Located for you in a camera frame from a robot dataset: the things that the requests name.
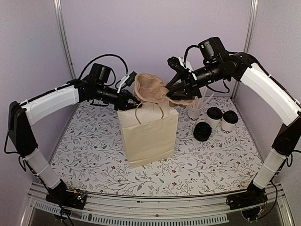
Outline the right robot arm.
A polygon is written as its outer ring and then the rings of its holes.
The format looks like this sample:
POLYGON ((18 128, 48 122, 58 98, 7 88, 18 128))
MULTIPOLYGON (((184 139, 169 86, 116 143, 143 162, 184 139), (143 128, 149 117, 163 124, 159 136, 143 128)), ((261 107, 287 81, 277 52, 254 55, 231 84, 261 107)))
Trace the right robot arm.
POLYGON ((229 52, 219 37, 212 37, 197 45, 204 58, 204 67, 193 70, 186 59, 171 57, 167 63, 176 75, 166 85, 167 96, 172 100, 186 100, 201 97, 200 88, 208 87, 219 80, 235 79, 258 94, 280 117, 282 127, 277 134, 263 167, 247 187, 247 191, 235 198, 245 204, 254 205, 266 185, 272 181, 284 165, 286 157, 295 151, 301 138, 301 104, 275 80, 252 55, 245 52, 229 52))

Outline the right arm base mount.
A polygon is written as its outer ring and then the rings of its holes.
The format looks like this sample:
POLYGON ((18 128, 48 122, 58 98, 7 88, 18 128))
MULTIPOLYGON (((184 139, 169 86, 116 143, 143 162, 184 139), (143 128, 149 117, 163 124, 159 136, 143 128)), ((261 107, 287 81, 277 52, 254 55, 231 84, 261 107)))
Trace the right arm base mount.
POLYGON ((242 211, 242 215, 246 220, 258 220, 266 208, 267 195, 265 189, 250 184, 245 192, 232 194, 227 196, 226 204, 231 210, 254 206, 254 208, 242 211))

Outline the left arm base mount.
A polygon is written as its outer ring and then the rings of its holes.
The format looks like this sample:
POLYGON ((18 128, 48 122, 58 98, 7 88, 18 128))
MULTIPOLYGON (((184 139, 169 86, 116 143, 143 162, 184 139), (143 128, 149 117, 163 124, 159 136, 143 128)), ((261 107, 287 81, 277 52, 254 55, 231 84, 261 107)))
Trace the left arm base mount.
POLYGON ((67 191, 66 189, 49 189, 46 201, 58 204, 63 207, 70 207, 83 210, 86 204, 87 195, 79 189, 67 191))

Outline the brown cardboard cup carrier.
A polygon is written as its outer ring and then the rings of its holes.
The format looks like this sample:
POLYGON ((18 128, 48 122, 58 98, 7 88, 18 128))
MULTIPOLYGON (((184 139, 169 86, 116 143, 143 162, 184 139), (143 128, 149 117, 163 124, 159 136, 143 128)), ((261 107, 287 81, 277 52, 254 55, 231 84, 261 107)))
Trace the brown cardboard cup carrier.
POLYGON ((161 104, 165 101, 169 103, 170 107, 175 106, 189 106, 196 102, 195 98, 172 100, 167 97, 168 89, 165 87, 163 81, 156 75, 149 73, 139 73, 135 77, 134 94, 140 101, 161 104))

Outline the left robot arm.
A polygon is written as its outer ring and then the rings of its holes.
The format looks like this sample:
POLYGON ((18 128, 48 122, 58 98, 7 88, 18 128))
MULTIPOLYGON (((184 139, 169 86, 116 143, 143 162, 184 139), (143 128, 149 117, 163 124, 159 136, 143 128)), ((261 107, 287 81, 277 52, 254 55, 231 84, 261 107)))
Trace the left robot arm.
POLYGON ((130 110, 138 106, 139 101, 127 89, 135 81, 136 72, 126 72, 119 81, 114 81, 116 88, 107 84, 109 75, 114 71, 107 66, 91 60, 87 66, 91 70, 87 76, 80 74, 77 79, 47 91, 41 95, 21 103, 14 101, 9 105, 8 130, 6 141, 11 141, 15 147, 14 154, 23 159, 22 167, 26 165, 35 172, 44 183, 48 194, 59 204, 66 204, 70 197, 79 197, 79 191, 68 192, 66 184, 52 170, 44 155, 38 149, 32 126, 48 115, 67 106, 84 101, 102 101, 102 107, 109 104, 115 110, 130 110))

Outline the kraft paper bag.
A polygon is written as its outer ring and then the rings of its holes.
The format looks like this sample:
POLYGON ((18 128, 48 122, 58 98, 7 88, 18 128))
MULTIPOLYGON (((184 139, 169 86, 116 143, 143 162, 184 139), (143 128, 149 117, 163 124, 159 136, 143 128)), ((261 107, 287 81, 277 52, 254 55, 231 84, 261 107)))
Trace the kraft paper bag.
POLYGON ((173 156, 179 114, 168 101, 117 114, 130 168, 173 156))

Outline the white paper cup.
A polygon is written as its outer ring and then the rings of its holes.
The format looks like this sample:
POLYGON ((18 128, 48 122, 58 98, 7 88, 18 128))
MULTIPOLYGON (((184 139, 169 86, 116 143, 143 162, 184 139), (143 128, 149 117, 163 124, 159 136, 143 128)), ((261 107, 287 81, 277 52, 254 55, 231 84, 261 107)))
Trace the white paper cup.
POLYGON ((219 125, 221 119, 212 119, 209 116, 206 117, 206 122, 209 124, 209 126, 212 128, 212 130, 216 129, 216 127, 219 125))
POLYGON ((221 132, 224 134, 229 134, 233 130, 234 127, 235 127, 235 124, 222 120, 221 132))

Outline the stack of black lids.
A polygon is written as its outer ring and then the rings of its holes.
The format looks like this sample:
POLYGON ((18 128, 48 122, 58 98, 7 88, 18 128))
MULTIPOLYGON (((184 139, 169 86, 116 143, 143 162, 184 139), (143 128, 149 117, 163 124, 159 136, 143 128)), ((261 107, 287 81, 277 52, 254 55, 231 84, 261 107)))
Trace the stack of black lids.
POLYGON ((209 137, 211 136, 212 128, 211 126, 206 122, 199 122, 196 124, 193 136, 198 141, 207 141, 209 137))

